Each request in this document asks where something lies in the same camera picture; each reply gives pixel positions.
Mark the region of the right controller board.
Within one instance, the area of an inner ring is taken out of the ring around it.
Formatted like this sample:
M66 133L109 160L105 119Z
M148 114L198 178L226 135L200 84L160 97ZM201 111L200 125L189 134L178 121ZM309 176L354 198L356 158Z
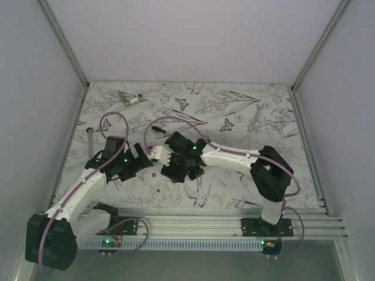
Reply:
M267 259L274 258L278 259L278 255L282 251L281 240L261 240L262 251L261 253L266 256Z

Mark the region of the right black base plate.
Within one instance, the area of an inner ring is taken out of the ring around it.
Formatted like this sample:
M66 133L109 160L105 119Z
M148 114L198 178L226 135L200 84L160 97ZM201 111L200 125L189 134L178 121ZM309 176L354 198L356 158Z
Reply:
M294 231L291 220L281 218L275 225L271 225L261 218L242 218L241 230L244 237L293 237Z

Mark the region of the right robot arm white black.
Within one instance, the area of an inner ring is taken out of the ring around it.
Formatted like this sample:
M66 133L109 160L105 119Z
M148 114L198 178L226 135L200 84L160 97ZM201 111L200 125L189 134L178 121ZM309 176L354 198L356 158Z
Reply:
M161 174L174 183L184 183L204 174L204 167L221 167L248 173L262 196L260 231L273 237L281 229L279 220L286 189L294 171L271 146L261 150L241 150L200 138L196 142L174 132L162 146L152 149L150 158L159 161Z

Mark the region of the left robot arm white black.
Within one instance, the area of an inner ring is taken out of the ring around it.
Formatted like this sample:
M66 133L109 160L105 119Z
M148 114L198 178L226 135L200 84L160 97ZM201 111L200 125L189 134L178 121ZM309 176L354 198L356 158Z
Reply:
M112 179L126 181L139 171L151 167L140 144L109 136L105 147L91 158L77 183L44 214L33 214L26 229L25 259L52 269L66 270L76 258L79 246L101 231L115 234L120 227L117 209L108 205L84 210L94 196Z

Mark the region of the controller board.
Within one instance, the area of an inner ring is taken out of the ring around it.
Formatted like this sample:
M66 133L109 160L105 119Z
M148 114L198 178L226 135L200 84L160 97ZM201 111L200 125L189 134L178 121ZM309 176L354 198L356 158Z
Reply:
M282 251L281 240L261 240L262 251L261 253L266 256L267 259L274 258L278 259L278 255Z
M112 257L122 248L122 239L117 237L104 238L98 249L102 257Z

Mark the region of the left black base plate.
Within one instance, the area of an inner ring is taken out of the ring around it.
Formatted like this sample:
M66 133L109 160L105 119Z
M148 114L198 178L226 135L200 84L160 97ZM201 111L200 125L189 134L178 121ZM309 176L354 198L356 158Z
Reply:
M120 217L116 222L111 222L108 228L96 235L135 236L137 230L138 218Z

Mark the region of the silver ratchet wrench left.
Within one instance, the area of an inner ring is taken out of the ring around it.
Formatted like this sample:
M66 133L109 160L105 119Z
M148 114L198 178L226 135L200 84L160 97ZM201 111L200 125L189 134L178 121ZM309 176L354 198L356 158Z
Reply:
M93 158L94 156L94 149L93 149L93 133L94 129L92 127L88 127L86 129L86 134L87 134L87 153L88 153L88 160Z

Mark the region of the left controller board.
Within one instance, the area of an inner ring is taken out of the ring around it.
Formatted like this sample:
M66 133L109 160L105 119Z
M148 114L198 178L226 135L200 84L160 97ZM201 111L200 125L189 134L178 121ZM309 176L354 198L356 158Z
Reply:
M122 239L117 237L104 238L98 249L102 257L112 257L122 248Z

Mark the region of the black fuse box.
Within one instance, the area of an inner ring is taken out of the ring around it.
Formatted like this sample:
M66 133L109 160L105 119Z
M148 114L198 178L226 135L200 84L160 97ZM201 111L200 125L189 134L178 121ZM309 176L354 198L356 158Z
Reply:
M191 167L187 173L190 180L195 180L204 174L204 170L200 166Z

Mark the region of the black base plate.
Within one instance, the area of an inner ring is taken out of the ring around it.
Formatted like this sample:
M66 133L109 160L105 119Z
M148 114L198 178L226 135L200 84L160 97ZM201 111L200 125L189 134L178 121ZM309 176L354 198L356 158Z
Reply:
M275 225L271 225L261 218L242 218L241 230L244 237L293 237L294 231L291 220L281 218Z
M138 218L120 217L116 222L111 222L108 228L96 235L135 236L137 230Z

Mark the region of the silver open-end wrench right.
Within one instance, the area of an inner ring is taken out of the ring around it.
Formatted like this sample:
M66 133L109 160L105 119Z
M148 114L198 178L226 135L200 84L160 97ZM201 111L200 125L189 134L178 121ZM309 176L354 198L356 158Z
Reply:
M258 119L258 117L260 115L260 112L263 108L264 108L264 105L261 102L259 102L256 105L256 110L255 110L254 116L250 119L249 124L248 124L248 130L249 131L255 128L255 123L257 122L257 119Z

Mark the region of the metal bracket tool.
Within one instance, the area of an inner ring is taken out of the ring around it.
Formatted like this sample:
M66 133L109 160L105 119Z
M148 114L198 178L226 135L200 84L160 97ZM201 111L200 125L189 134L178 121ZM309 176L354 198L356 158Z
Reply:
M122 92L122 91L119 91L118 92L118 96L120 98L120 101L124 104L124 105L129 105L130 104L130 101L133 99L133 97L131 95L129 95L128 93L126 92Z

